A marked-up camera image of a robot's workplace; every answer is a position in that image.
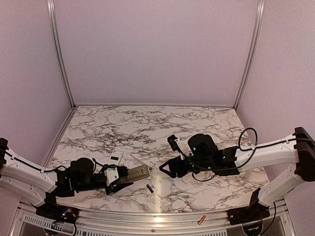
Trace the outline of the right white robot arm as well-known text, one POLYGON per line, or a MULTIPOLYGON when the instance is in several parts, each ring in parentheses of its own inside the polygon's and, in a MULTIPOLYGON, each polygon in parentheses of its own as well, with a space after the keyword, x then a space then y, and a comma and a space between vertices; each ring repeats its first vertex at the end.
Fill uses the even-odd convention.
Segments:
POLYGON ((250 204, 244 209, 248 220, 255 220, 264 208, 296 186, 315 179, 315 142, 303 127, 277 141, 252 147, 238 144, 219 149, 210 135, 196 134, 188 139, 189 150, 184 152, 175 135, 167 141, 180 154, 159 167, 171 178, 205 171, 216 176, 233 176, 259 167, 289 164, 273 181, 252 193, 250 204))

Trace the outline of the white remote control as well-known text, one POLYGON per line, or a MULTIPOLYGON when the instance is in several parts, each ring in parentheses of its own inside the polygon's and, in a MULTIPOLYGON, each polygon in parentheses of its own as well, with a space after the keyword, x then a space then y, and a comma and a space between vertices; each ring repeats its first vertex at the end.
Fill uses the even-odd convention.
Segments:
POLYGON ((111 153, 111 155, 108 159, 107 164, 119 166, 121 163, 121 160, 123 158, 123 155, 124 155, 123 151, 113 150, 113 152, 111 153))

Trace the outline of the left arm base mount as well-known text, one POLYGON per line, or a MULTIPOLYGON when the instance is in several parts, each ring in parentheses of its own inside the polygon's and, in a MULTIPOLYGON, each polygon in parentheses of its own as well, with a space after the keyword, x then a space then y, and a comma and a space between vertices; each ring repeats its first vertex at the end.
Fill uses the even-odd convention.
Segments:
POLYGON ((79 209, 71 206, 59 205, 56 196, 51 193, 45 193, 44 203, 36 206, 36 214, 55 222, 76 223, 79 209))

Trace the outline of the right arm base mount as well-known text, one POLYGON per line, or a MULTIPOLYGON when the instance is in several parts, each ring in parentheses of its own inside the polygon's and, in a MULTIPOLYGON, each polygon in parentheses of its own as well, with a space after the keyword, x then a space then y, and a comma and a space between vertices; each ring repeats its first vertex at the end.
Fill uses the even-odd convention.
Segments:
POLYGON ((261 189, 258 188, 252 193, 248 206, 233 208, 227 211, 230 225, 262 220, 263 218, 270 216, 269 207, 259 203, 258 194, 260 190, 261 189))

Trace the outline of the clear handle screwdriver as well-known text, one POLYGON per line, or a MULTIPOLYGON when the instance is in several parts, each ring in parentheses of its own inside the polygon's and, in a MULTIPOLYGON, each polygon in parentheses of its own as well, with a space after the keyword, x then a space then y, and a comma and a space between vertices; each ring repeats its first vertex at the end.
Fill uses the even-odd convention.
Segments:
MULTIPOLYGON (((146 163, 145 163, 144 161, 138 159, 137 157, 133 156, 132 154, 130 154, 130 156, 131 156, 132 158, 134 158, 135 160, 137 160, 138 162, 140 162, 141 164, 146 165, 146 163)), ((153 168, 152 168, 151 166, 149 166, 149 165, 148 165, 148 169, 149 169, 149 171, 152 171, 152 170, 153 170, 153 168)))

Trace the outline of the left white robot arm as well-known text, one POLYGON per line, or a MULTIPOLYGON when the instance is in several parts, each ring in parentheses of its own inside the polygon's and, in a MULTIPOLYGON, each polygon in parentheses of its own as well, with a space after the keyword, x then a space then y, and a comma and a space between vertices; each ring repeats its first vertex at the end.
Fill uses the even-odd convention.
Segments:
POLYGON ((81 157, 68 167, 47 169, 30 162, 0 140, 0 185, 28 199, 52 219, 62 215, 62 207, 50 198, 73 197, 76 193, 103 189, 111 195, 133 184, 128 179, 130 169, 116 164, 100 164, 95 159, 81 157))

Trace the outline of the beige grey remote control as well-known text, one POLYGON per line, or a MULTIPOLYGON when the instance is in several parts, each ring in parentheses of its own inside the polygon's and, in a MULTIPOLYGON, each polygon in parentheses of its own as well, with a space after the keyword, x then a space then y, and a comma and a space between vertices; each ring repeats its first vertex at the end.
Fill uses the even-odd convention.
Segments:
POLYGON ((128 170, 126 177, 127 182, 136 182, 150 176, 150 171, 147 165, 140 165, 128 170))

